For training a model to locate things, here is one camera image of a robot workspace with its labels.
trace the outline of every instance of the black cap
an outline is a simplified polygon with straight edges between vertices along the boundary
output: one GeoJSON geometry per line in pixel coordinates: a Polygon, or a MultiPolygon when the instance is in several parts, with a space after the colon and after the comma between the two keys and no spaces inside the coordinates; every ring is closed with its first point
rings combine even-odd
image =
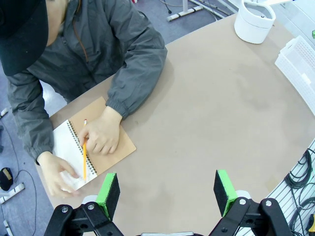
{"type": "Polygon", "coordinates": [[[37,61],[47,41],[46,0],[0,0],[0,60],[7,76],[37,61]]]}

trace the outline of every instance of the person's left hand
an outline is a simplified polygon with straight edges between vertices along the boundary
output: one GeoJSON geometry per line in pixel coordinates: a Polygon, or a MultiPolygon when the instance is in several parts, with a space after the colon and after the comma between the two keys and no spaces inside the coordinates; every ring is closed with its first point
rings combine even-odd
{"type": "Polygon", "coordinates": [[[106,107],[97,120],[88,123],[80,132],[80,145],[87,139],[87,150],[93,153],[113,153],[119,141],[119,125],[122,116],[111,107],[106,107]]]}

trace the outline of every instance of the green tape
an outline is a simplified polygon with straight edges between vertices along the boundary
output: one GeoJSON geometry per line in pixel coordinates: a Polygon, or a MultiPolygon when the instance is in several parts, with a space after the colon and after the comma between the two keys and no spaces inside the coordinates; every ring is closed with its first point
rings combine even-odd
{"type": "Polygon", "coordinates": [[[108,173],[106,175],[105,180],[103,182],[103,185],[102,185],[102,187],[98,193],[98,196],[96,198],[96,203],[104,209],[105,214],[109,220],[112,220],[112,219],[109,216],[106,202],[107,202],[108,196],[110,194],[111,187],[112,187],[115,176],[116,176],[116,173],[108,173]]]}
{"type": "Polygon", "coordinates": [[[231,206],[233,205],[235,200],[238,198],[238,196],[226,170],[218,170],[218,174],[220,176],[222,185],[227,195],[227,202],[226,202],[225,210],[223,213],[223,217],[224,217],[228,213],[228,211],[230,210],[231,206]]]}

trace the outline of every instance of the perforated basket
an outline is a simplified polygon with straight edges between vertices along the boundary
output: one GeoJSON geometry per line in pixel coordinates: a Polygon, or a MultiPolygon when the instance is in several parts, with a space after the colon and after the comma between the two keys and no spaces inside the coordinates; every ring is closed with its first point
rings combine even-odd
{"type": "Polygon", "coordinates": [[[289,79],[315,115],[315,51],[301,36],[281,49],[275,65],[289,79]]]}

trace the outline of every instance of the yellow pencil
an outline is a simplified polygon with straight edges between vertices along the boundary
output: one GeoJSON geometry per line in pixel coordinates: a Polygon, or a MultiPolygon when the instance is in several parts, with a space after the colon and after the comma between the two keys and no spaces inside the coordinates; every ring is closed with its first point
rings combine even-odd
{"type": "MultiPolygon", "coordinates": [[[[88,123],[88,120],[84,120],[84,126],[86,126],[88,123]]],[[[83,179],[87,179],[87,142],[86,140],[84,141],[83,144],[83,179]]]]}

